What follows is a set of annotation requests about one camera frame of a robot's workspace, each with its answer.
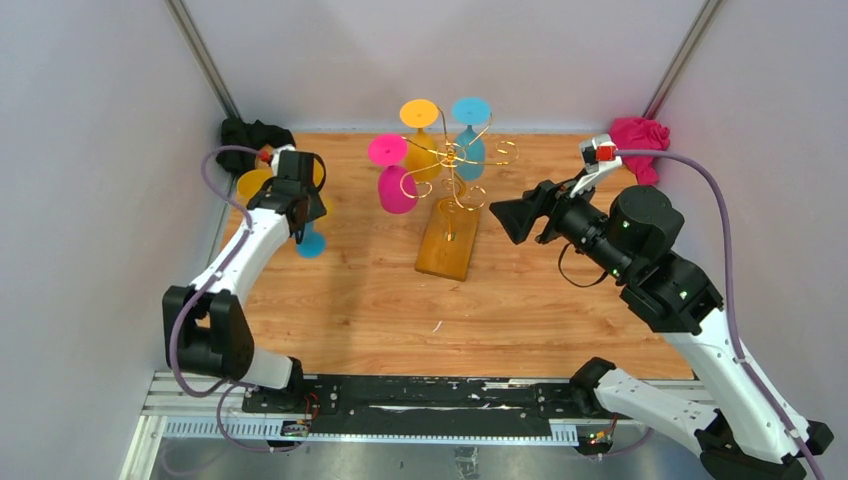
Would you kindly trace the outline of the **yellow wine glass taken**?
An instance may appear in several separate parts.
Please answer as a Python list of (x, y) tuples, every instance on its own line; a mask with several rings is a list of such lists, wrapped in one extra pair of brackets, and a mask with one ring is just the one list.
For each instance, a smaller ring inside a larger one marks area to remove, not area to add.
[[(324, 164), (322, 163), (322, 161), (320, 159), (316, 159), (314, 161), (314, 167), (313, 167), (313, 181), (314, 181), (316, 186), (321, 185), (321, 182), (325, 179), (325, 174), (326, 174), (326, 172), (325, 172), (325, 169), (324, 169)], [(319, 192), (319, 196), (320, 196), (321, 201), (322, 201), (322, 203), (325, 207), (325, 210), (326, 210), (325, 217), (329, 218), (334, 212), (334, 208), (335, 208), (334, 202), (333, 202), (332, 198), (329, 196), (329, 194), (327, 192), (325, 192), (324, 190), (321, 190)]]
[(246, 206), (273, 176), (270, 168), (257, 168), (243, 174), (236, 183), (236, 197), (239, 204)]

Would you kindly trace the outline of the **blue wine glass front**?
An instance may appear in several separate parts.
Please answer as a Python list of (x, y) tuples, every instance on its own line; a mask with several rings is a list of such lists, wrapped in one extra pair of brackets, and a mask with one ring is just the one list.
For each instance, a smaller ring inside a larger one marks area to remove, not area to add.
[(305, 226), (301, 242), (296, 243), (294, 248), (300, 257), (314, 259), (323, 254), (326, 246), (326, 237), (316, 230), (314, 223), (308, 223)]

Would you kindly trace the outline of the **pink wine glass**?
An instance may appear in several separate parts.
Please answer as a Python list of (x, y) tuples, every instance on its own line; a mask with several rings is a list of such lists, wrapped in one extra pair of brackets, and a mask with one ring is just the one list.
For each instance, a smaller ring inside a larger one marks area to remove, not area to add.
[(408, 153), (407, 142), (398, 134), (377, 135), (367, 149), (373, 164), (383, 168), (377, 180), (377, 192), (381, 207), (391, 214), (405, 214), (417, 203), (414, 179), (407, 176), (402, 165)]

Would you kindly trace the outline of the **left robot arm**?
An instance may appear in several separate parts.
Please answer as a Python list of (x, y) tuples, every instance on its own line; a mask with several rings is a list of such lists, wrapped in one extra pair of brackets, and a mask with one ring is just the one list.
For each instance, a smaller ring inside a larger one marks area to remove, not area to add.
[(308, 226), (326, 215), (327, 167), (320, 155), (292, 145), (271, 152), (225, 145), (204, 157), (202, 176), (209, 175), (211, 160), (229, 152), (254, 155), (269, 167), (243, 202), (212, 189), (242, 220), (202, 273), (163, 295), (166, 361), (188, 396), (207, 397), (225, 384), (262, 388), (279, 411), (293, 413), (306, 400), (302, 364), (257, 346), (243, 303), (276, 251), (289, 240), (302, 243)]

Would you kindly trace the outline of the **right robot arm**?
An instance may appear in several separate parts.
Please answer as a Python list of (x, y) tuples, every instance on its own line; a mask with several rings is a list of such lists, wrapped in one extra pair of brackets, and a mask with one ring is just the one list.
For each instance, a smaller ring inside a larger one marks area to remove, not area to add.
[(546, 217), (538, 242), (564, 239), (612, 277), (627, 308), (678, 350), (713, 400), (703, 407), (596, 357), (572, 376), (577, 413), (592, 418), (605, 410), (636, 420), (691, 451), (716, 479), (802, 479), (802, 458), (826, 451), (830, 429), (797, 414), (749, 354), (734, 350), (723, 297), (673, 250), (684, 218), (661, 191), (631, 186), (601, 211), (589, 194), (544, 181), (490, 211), (517, 244)]

